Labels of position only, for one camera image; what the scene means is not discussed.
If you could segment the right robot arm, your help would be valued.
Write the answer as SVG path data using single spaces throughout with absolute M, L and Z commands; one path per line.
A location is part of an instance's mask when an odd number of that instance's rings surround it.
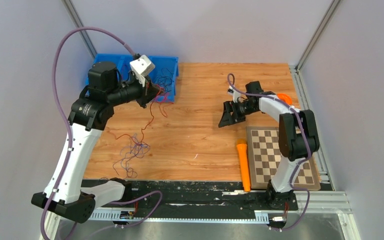
M 258 81 L 246 84 L 246 91 L 228 81 L 228 93 L 232 100 L 223 103 L 218 127 L 226 127 L 246 120 L 246 116 L 261 112 L 278 122 L 278 146 L 280 163 L 269 180 L 265 202 L 272 209 L 283 207 L 292 200 L 294 181 L 299 168 L 320 148 L 315 115 L 311 110 L 298 108 L 281 99 L 279 94 L 263 91 Z

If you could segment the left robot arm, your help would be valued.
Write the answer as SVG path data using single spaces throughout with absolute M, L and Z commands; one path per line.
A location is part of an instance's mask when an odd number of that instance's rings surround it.
M 136 101 L 142 108 L 160 94 L 151 82 L 155 65 L 139 58 L 130 62 L 128 81 L 111 61 L 95 63 L 88 71 L 88 84 L 72 104 L 67 118 L 68 131 L 54 174 L 43 192 L 31 203 L 75 223 L 85 223 L 95 209 L 116 202 L 127 207 L 133 201 L 130 184 L 111 178 L 93 187 L 82 187 L 91 153 L 101 137 L 115 106 Z

